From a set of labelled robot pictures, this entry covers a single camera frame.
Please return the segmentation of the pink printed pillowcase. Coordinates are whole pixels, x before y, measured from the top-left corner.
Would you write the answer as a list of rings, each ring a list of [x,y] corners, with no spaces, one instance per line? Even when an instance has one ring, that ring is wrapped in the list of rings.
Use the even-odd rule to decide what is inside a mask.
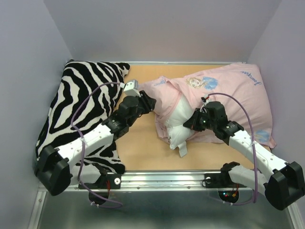
[[[180,78],[159,78],[140,84],[148,96],[156,99],[155,126],[157,135],[169,143],[165,121],[172,114],[182,95],[192,109],[201,108],[201,97],[210,95],[225,107],[229,120],[236,121],[247,132],[254,131],[255,140],[274,148],[273,119],[267,92],[257,65],[233,63],[203,70]],[[196,132],[194,142],[220,143],[212,131]]]

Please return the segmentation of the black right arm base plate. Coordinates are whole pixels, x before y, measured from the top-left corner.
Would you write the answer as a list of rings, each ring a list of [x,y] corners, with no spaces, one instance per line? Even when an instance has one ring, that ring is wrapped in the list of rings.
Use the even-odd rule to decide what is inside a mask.
[[[206,173],[201,182],[205,188],[236,188],[245,187],[231,180],[227,173]]]

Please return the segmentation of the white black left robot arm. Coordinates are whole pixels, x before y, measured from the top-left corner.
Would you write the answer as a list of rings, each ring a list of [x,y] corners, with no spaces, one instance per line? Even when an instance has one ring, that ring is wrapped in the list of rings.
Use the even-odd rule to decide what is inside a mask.
[[[127,95],[105,121],[76,140],[56,147],[46,146],[40,153],[34,174],[53,196],[62,193],[72,181],[72,168],[99,147],[124,136],[134,122],[152,112],[156,99],[145,91]]]

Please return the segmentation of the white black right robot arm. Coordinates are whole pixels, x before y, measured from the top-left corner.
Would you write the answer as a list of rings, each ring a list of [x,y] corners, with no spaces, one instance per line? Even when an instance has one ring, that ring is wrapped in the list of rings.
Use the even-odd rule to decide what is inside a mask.
[[[225,163],[219,174],[203,180],[205,187],[248,187],[254,195],[266,197],[277,210],[284,210],[305,195],[301,165],[295,161],[288,163],[265,149],[240,124],[228,119],[220,102],[208,102],[195,109],[183,126],[197,132],[211,130],[254,165],[247,169],[237,162]]]

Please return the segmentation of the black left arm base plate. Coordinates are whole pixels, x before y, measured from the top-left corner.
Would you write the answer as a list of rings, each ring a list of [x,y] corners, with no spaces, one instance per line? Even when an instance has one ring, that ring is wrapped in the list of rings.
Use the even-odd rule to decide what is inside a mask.
[[[101,175],[95,183],[85,183],[89,189],[120,189],[121,188],[121,174],[108,173]]]

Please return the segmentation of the white pillow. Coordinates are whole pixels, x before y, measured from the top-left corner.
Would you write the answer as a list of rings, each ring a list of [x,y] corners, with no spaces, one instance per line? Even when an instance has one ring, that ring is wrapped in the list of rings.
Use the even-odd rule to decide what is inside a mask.
[[[194,109],[191,108],[186,97],[182,95],[172,114],[165,121],[170,149],[184,147],[186,140],[195,134],[194,130],[183,126],[192,117],[193,113]]]

